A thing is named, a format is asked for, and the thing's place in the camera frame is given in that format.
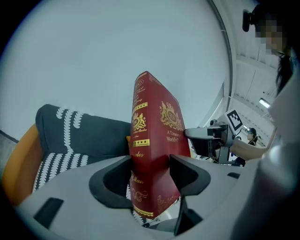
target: person's arm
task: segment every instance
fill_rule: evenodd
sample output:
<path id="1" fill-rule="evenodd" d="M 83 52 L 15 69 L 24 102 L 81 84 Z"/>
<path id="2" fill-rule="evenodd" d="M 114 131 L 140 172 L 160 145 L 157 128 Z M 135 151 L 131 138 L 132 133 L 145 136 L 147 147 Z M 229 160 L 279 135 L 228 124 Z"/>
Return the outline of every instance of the person's arm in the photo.
<path id="1" fill-rule="evenodd" d="M 261 158 L 262 155 L 271 148 L 276 135 L 276 128 L 273 130 L 269 144 L 266 148 L 258 148 L 247 144 L 241 140 L 235 139 L 233 145 L 230 148 L 230 152 L 241 157 L 244 160 L 251 160 L 255 158 Z"/>

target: fluorescent light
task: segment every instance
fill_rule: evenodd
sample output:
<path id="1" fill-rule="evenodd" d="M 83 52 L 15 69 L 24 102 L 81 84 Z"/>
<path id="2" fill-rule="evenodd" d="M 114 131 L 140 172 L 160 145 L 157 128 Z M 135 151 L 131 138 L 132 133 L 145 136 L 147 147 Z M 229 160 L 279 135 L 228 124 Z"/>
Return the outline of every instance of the fluorescent light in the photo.
<path id="1" fill-rule="evenodd" d="M 268 103 L 266 100 L 264 100 L 263 98 L 261 98 L 259 100 L 259 103 L 262 104 L 263 106 L 265 106 L 266 108 L 270 107 L 270 103 Z"/>
<path id="2" fill-rule="evenodd" d="M 246 125 L 244 125 L 243 127 L 244 127 L 247 131 L 250 130 Z"/>

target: red book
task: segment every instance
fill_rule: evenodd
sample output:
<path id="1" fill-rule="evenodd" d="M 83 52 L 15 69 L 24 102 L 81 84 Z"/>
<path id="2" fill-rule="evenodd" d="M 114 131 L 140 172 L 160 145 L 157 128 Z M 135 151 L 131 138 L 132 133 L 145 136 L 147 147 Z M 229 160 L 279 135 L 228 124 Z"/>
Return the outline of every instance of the red book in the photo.
<path id="1" fill-rule="evenodd" d="M 170 154 L 190 157 L 178 101 L 149 72 L 135 81 L 130 155 L 131 200 L 144 218 L 155 218 L 180 196 L 169 171 Z"/>

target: white wall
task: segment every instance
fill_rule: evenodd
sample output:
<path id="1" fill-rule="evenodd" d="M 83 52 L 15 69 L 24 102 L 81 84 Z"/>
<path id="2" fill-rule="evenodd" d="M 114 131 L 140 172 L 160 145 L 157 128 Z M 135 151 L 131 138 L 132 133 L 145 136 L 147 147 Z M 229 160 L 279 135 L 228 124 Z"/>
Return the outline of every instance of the white wall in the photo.
<path id="1" fill-rule="evenodd" d="M 206 0 L 45 1 L 2 56 L 0 129 L 20 139 L 47 103 L 130 122 L 145 70 L 178 99 L 186 127 L 197 127 L 228 68 Z"/>

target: person in background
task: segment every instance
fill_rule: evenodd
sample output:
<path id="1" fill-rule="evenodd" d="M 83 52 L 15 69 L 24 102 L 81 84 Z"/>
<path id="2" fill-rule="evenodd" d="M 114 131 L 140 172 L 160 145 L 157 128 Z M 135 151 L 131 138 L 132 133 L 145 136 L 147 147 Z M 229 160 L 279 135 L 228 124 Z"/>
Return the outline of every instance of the person in background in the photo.
<path id="1" fill-rule="evenodd" d="M 256 142 L 258 139 L 258 134 L 256 133 L 256 129 L 255 128 L 250 128 L 250 130 L 248 131 L 248 135 L 247 135 L 247 139 L 249 140 L 248 144 L 252 145 L 252 146 L 256 146 Z M 242 159 L 241 157 L 237 157 L 235 159 L 235 164 L 233 164 L 233 166 L 245 166 L 246 161 L 244 159 Z"/>
<path id="2" fill-rule="evenodd" d="M 269 108 L 269 111 L 271 109 L 273 114 L 276 114 L 278 120 L 278 112 L 280 111 L 278 107 L 282 108 L 282 104 L 279 102 L 282 101 L 282 96 L 286 97 L 286 85 L 290 84 L 297 88 L 300 80 L 300 45 L 297 21 L 295 20 L 298 15 L 295 12 L 296 8 L 291 6 L 292 1 L 285 1 L 285 3 L 261 2 L 263 4 L 257 5 L 251 14 L 244 12 L 243 30 L 247 31 L 248 24 L 254 25 L 255 36 L 264 39 L 267 49 L 271 49 L 271 53 L 279 57 L 278 74 L 274 79 L 277 87 L 277 97 L 274 101 L 276 104 L 273 103 Z M 277 127 L 274 127 L 266 148 L 258 148 L 235 139 L 230 152 L 245 160 L 261 158 L 271 147 L 282 145 L 281 135 L 277 134 Z"/>

